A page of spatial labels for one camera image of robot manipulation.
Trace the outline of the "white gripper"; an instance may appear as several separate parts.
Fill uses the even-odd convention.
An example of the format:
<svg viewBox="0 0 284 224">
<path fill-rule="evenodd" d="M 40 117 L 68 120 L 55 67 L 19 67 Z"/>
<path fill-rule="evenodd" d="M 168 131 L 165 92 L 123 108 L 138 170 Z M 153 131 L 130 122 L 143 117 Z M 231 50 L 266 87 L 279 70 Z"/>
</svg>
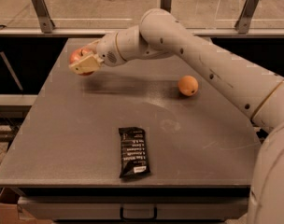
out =
<svg viewBox="0 0 284 224">
<path fill-rule="evenodd" d="M 125 64 L 126 60 L 121 55 L 121 46 L 125 44 L 125 35 L 122 32 L 107 34 L 100 40 L 94 40 L 82 47 L 82 49 L 91 50 L 92 52 L 97 51 L 99 56 L 91 52 L 83 56 L 77 56 L 69 64 L 69 69 L 77 75 L 87 75 L 99 70 L 102 63 L 111 67 Z"/>
</svg>

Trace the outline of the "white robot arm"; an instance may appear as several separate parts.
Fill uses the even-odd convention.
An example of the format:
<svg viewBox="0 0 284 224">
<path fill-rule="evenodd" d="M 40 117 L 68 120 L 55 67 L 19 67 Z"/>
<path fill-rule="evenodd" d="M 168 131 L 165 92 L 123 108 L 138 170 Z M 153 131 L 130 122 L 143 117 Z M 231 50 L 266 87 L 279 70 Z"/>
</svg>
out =
<svg viewBox="0 0 284 224">
<path fill-rule="evenodd" d="M 254 168 L 247 223 L 284 224 L 284 77 L 193 35 L 159 8 L 147 11 L 137 26 L 75 51 L 69 68 L 89 75 L 103 64 L 114 67 L 172 54 L 268 132 Z"/>
</svg>

